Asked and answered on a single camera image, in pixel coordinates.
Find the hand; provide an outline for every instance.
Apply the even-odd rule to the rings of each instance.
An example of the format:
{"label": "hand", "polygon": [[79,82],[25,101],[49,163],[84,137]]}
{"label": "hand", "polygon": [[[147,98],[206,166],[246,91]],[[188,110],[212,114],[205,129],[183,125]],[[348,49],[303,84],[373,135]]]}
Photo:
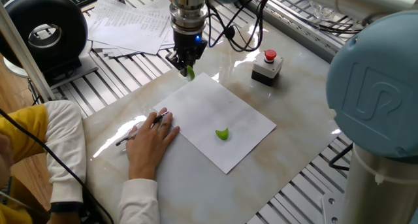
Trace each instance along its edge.
{"label": "hand", "polygon": [[[163,108],[159,114],[166,112]],[[161,122],[153,125],[157,113],[152,112],[142,127],[139,129],[135,138],[126,143],[126,150],[129,160],[129,179],[145,178],[153,180],[155,178],[155,170],[161,162],[163,155],[180,132],[177,126],[169,133],[172,122],[172,114],[168,113]]]}

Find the stack of papers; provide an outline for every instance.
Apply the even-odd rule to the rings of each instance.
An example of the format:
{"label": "stack of papers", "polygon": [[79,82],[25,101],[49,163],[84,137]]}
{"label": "stack of papers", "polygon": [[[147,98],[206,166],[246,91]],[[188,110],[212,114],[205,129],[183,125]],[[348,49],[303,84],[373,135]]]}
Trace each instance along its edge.
{"label": "stack of papers", "polygon": [[147,53],[174,47],[169,0],[140,8],[115,0],[98,0],[89,21],[88,40],[93,49],[110,57]]}

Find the tabletop surface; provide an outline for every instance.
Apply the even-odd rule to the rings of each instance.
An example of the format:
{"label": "tabletop surface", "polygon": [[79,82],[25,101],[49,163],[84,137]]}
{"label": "tabletop surface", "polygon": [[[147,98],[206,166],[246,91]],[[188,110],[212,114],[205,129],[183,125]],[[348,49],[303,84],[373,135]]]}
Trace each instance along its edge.
{"label": "tabletop surface", "polygon": [[[249,31],[251,24],[243,28]],[[267,49],[284,58],[273,87],[251,79],[252,61]],[[228,174],[179,135],[157,173],[161,223],[245,223],[259,211],[336,137],[325,97],[328,69],[267,23],[257,51],[236,53],[225,41],[207,49],[196,74],[205,72],[277,127]],[[84,120],[87,184],[116,221],[128,162],[115,141],[186,83],[173,69]]]}

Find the white sleeve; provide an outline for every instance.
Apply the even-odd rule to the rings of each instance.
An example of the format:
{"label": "white sleeve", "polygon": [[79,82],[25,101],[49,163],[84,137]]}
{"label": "white sleeve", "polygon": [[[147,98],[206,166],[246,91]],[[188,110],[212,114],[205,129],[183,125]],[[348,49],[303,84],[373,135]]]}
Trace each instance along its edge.
{"label": "white sleeve", "polygon": [[120,224],[159,224],[157,182],[134,179],[123,184]]}
{"label": "white sleeve", "polygon": [[[50,101],[44,105],[48,114],[45,144],[84,182],[86,141],[80,107],[70,101]],[[49,154],[46,163],[51,174],[51,203],[83,202],[81,185]]]}

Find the black cable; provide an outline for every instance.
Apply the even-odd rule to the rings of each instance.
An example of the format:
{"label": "black cable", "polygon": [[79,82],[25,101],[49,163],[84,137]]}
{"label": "black cable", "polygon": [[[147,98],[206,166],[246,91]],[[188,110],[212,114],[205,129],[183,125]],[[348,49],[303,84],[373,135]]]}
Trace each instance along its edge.
{"label": "black cable", "polygon": [[344,170],[344,171],[349,171],[350,168],[349,167],[343,167],[340,165],[335,165],[335,162],[337,162],[337,160],[341,159],[343,156],[345,156],[349,151],[351,151],[353,149],[353,144],[351,143],[351,145],[349,145],[348,147],[346,147],[344,150],[342,150],[342,152],[340,152],[336,157],[332,158],[331,161],[329,161],[329,166],[331,168],[335,168],[335,169],[340,169],[340,170]]}
{"label": "black cable", "polygon": [[362,29],[356,29],[356,30],[338,29],[338,28],[333,28],[333,27],[328,27],[328,26],[325,26],[325,25],[317,24],[315,22],[311,22],[311,21],[309,21],[305,18],[302,18],[300,16],[297,16],[297,18],[299,20],[302,20],[306,24],[311,25],[312,27],[316,27],[316,28],[320,29],[321,31],[332,32],[332,33],[340,33],[340,34],[357,34],[360,31],[362,31]]}
{"label": "black cable", "polygon": [[[215,46],[217,44],[217,42],[219,41],[219,39],[223,35],[226,35],[226,32],[230,31],[230,27],[231,27],[231,24],[233,23],[233,20],[239,15],[240,12],[242,12],[242,10],[245,8],[245,6],[247,6],[251,1],[253,1],[253,0],[248,0],[244,5],[242,5],[242,7],[240,7],[238,9],[238,11],[235,13],[235,15],[231,18],[229,23],[227,25],[225,25],[223,23],[222,19],[221,19],[221,16],[219,15],[219,12],[216,10],[216,8],[213,5],[210,4],[210,0],[206,0],[206,5],[208,6],[208,18],[209,18],[209,41],[212,40],[212,17],[213,16],[215,16],[219,20],[219,22],[220,22],[220,24],[222,25],[222,28],[223,28],[223,31],[221,32],[219,37],[216,39],[215,43],[211,44],[209,42],[209,47]],[[248,39],[248,41],[245,41],[241,32],[238,30],[241,38],[244,41],[244,44],[245,44],[244,47],[239,45],[234,39],[232,39],[232,37],[231,38],[227,37],[228,41],[229,41],[229,43],[230,43],[230,45],[231,45],[231,47],[233,48],[234,51],[236,51],[236,52],[252,52],[252,51],[257,50],[260,47],[260,45],[263,41],[263,22],[264,22],[263,11],[264,11],[264,8],[265,8],[267,2],[268,2],[268,0],[261,0],[259,5],[257,6],[257,12],[256,12],[257,20],[256,20],[255,25],[254,25],[254,30],[253,30],[250,38]],[[257,43],[256,47],[251,47],[249,44],[253,40],[255,32],[256,32],[257,29],[259,29],[259,31],[258,31],[259,40],[258,40],[258,43]]]}
{"label": "black cable", "polygon": [[33,101],[32,106],[35,106],[39,99],[40,99],[40,95],[38,95],[38,97]]}
{"label": "black cable", "polygon": [[[252,2],[253,0],[248,0],[247,2],[246,2],[246,4],[245,5],[243,5],[241,8],[239,8],[238,9],[238,11],[234,14],[234,16],[231,18],[231,20],[229,21],[229,23],[227,24],[227,25],[225,25],[225,27],[229,27],[229,26],[231,26],[231,24],[233,23],[233,21],[234,21],[234,19],[238,16],[238,14],[244,9],[244,7],[245,6],[247,6],[247,5],[249,5],[251,2]],[[213,7],[213,6],[211,6],[211,4],[210,4],[210,1],[209,0],[206,0],[206,5],[208,6],[208,12],[209,12],[209,42],[210,42],[210,40],[211,40],[211,37],[212,37],[212,21],[211,21],[211,18],[212,18],[212,16],[210,15],[210,10],[211,10],[211,8]],[[213,46],[215,46],[218,42],[219,42],[219,40],[221,39],[221,37],[223,36],[225,34],[225,28],[224,28],[224,30],[221,32],[221,34],[219,34],[219,36],[218,36],[218,38],[215,40],[215,42],[213,43],[213,44],[210,44],[209,43],[209,47],[210,48],[212,48]]]}
{"label": "black cable", "polygon": [[240,30],[240,28],[237,26],[237,25],[233,25],[233,27],[235,27],[236,28],[236,31],[238,32],[238,34],[241,36],[241,39],[242,39],[242,41],[246,41],[245,39],[244,39],[244,36],[241,34],[241,30]]}
{"label": "black cable", "polygon": [[2,115],[7,121],[9,121],[11,124],[13,124],[13,126],[15,126],[16,128],[18,128],[21,132],[23,132],[28,137],[32,138],[35,142],[37,142],[38,144],[40,144],[55,159],[55,161],[57,161],[69,174],[71,174],[71,176],[73,176],[73,178],[75,180],[77,180],[77,182],[83,187],[84,191],[86,191],[86,193],[93,200],[93,202],[104,212],[104,214],[106,214],[106,216],[109,218],[111,224],[114,224],[114,221],[112,219],[112,216],[110,216],[110,214],[107,212],[107,210],[100,204],[100,202],[93,196],[93,194],[91,194],[91,192],[86,187],[86,185],[84,184],[84,182],[69,167],[67,167],[65,165],[65,163],[63,163],[58,158],[58,156],[45,143],[43,143],[41,140],[39,140],[39,138],[37,138],[35,135],[31,134],[26,129],[24,129],[22,126],[20,126],[8,114],[6,114],[6,112],[4,112],[2,109],[0,109],[0,115]]}

